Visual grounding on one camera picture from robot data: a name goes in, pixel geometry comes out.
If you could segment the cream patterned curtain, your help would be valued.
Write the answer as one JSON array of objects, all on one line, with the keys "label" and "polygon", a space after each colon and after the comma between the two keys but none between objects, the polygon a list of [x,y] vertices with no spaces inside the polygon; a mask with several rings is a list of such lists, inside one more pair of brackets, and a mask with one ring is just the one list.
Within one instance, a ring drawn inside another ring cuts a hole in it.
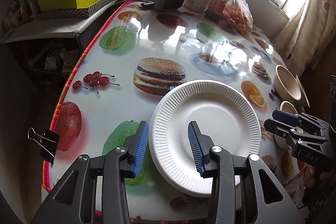
[{"label": "cream patterned curtain", "polygon": [[335,38],[335,0],[306,0],[272,44],[293,75],[315,68]]}]

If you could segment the fruit print tablecloth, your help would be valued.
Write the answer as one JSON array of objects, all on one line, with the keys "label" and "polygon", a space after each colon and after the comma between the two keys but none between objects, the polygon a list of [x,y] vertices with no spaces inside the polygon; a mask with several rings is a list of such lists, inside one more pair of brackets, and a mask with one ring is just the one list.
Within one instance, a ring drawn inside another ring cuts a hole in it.
[{"label": "fruit print tablecloth", "polygon": [[60,135],[54,163],[43,164],[51,190],[81,154],[107,154],[150,127],[141,172],[127,179],[133,223],[197,223],[207,215],[211,180],[197,173],[187,126],[235,155],[257,153],[302,207],[306,165],[264,128],[284,101],[273,84],[285,64],[264,32],[225,31],[186,8],[124,3],[106,21],[72,71],[51,129]]}]

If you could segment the grey side shelf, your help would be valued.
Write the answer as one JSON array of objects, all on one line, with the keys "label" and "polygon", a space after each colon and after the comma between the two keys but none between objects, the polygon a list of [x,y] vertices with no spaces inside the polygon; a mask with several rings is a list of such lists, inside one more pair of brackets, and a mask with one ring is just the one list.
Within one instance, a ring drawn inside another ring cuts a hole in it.
[{"label": "grey side shelf", "polygon": [[107,3],[87,19],[67,18],[33,20],[30,23],[19,26],[15,30],[11,30],[9,35],[1,38],[1,44],[34,39],[78,38],[90,25],[102,16],[106,10],[118,1],[119,0],[113,0],[110,3]]}]

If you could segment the plastic bag of oranges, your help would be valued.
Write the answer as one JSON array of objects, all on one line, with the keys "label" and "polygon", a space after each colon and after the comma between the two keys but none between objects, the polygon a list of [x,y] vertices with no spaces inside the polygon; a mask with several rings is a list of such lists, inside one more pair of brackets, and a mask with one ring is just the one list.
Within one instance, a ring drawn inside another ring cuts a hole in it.
[{"label": "plastic bag of oranges", "polygon": [[227,26],[240,33],[249,34],[252,31],[253,17],[246,0],[228,0],[220,16]]}]

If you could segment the beige paper bowl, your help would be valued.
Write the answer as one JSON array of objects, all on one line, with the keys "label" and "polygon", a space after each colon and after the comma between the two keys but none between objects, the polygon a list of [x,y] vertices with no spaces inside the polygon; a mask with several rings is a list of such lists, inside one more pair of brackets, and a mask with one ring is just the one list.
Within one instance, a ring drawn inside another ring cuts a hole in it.
[{"label": "beige paper bowl", "polygon": [[301,99],[301,91],[291,72],[282,65],[275,68],[273,84],[279,96],[286,101]]},{"label": "beige paper bowl", "polygon": [[[276,118],[274,118],[274,120],[280,121],[282,123],[288,124],[290,126],[293,127],[293,123],[291,122],[291,119],[289,118],[289,114],[290,115],[297,115],[298,112],[295,109],[295,107],[288,101],[283,101],[280,105],[280,111],[286,113],[286,115],[280,115],[280,116],[276,116]],[[289,150],[290,147],[287,145],[285,138],[281,138],[280,136],[276,135],[274,133],[274,139],[277,143],[277,145],[284,150]]]}]

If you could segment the black binder clip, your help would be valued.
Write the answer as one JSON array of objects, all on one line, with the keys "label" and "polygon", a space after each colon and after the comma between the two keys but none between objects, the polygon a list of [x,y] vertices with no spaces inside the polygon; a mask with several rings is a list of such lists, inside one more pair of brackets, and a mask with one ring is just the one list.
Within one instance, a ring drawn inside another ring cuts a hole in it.
[{"label": "black binder clip", "polygon": [[60,135],[49,129],[46,129],[45,132],[38,134],[31,127],[27,132],[27,137],[29,140],[34,141],[41,147],[40,156],[52,165],[55,160]]}]

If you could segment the red label sauce jar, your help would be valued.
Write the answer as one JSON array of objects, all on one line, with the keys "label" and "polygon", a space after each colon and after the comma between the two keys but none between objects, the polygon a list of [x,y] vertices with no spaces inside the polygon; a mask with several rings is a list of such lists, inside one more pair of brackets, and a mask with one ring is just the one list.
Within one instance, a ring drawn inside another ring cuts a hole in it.
[{"label": "red label sauce jar", "polygon": [[205,11],[205,16],[212,20],[213,22],[217,22],[224,11],[229,0],[210,0],[209,6]]}]

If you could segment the black white patterned box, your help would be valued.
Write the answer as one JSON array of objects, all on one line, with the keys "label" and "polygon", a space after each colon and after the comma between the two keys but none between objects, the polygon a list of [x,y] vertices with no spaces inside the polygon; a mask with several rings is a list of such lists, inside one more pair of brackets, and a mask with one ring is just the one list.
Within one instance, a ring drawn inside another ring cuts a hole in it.
[{"label": "black white patterned box", "polygon": [[87,8],[65,9],[50,12],[43,12],[38,15],[39,20],[51,19],[88,19],[93,14],[111,4],[115,0],[99,0]]}]

